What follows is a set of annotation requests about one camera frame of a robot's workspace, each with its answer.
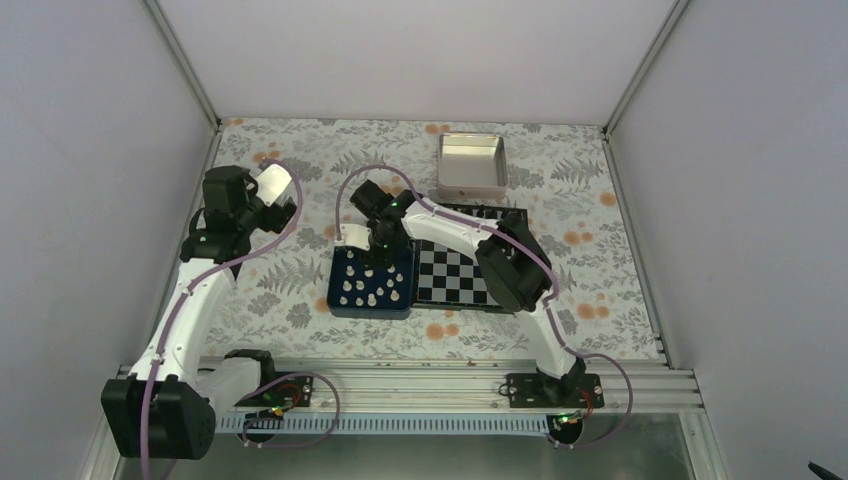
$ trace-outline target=gray floor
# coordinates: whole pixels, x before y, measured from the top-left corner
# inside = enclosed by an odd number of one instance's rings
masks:
[[[594,438],[617,418],[589,419],[584,438]],[[117,476],[141,478],[137,460]],[[461,436],[330,437],[306,450],[244,448],[220,436],[200,461],[180,462],[172,479],[604,479],[693,478],[677,415],[634,415],[609,444],[584,451],[555,451],[540,438]]]

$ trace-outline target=floral tablecloth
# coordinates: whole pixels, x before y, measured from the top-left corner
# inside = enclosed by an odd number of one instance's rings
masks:
[[[279,357],[533,358],[525,326],[511,315],[413,309],[407,320],[383,321],[328,313],[333,207],[341,182],[358,167],[386,164],[439,201],[436,148],[438,134],[447,131],[504,136],[510,189],[504,200],[488,203],[528,210],[563,287],[556,310],[570,344],[618,359],[656,358],[597,127],[258,118],[227,121],[215,164],[257,171],[266,156],[287,162],[303,182],[303,215],[280,248],[242,268],[206,339],[206,353],[261,347]],[[393,194],[404,188],[387,172],[368,178]],[[364,221],[348,202],[342,215]],[[253,246],[272,238],[258,232]]]

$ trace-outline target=blue container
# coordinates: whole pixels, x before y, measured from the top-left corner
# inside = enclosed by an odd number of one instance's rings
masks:
[[[348,251],[354,253],[353,258],[348,258]],[[330,313],[336,317],[344,318],[371,318],[377,320],[404,320],[409,317],[412,308],[412,286],[414,255],[411,248],[398,249],[395,252],[395,271],[389,273],[387,269],[372,269],[371,277],[365,276],[365,267],[360,260],[360,250],[347,247],[336,247],[333,250],[333,263],[330,267],[330,285],[327,289],[327,306]],[[347,274],[347,267],[353,267],[354,274]],[[397,281],[397,275],[401,274],[403,280]],[[391,279],[394,286],[387,287],[386,282]],[[356,289],[356,281],[365,283],[363,290]],[[351,283],[352,288],[345,292],[342,286],[344,282]],[[377,295],[377,287],[383,288],[383,294]],[[397,290],[400,298],[392,301],[389,297],[392,290]],[[368,306],[368,294],[374,294],[377,304]],[[347,303],[342,305],[341,298],[345,297]],[[362,299],[362,306],[356,305],[356,299]]]

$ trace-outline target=black and white checkered board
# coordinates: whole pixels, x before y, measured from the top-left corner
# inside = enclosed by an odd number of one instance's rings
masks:
[[[454,204],[443,206],[466,215],[498,220],[516,212],[527,221],[527,210],[523,208]],[[486,282],[483,281],[476,260],[428,240],[416,242],[413,291],[413,307],[504,311],[486,291]]]

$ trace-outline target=empty silver tray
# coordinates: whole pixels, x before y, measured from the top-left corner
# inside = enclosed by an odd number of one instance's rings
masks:
[[[503,137],[486,133],[439,136],[438,187],[442,198],[491,198],[506,195]]]

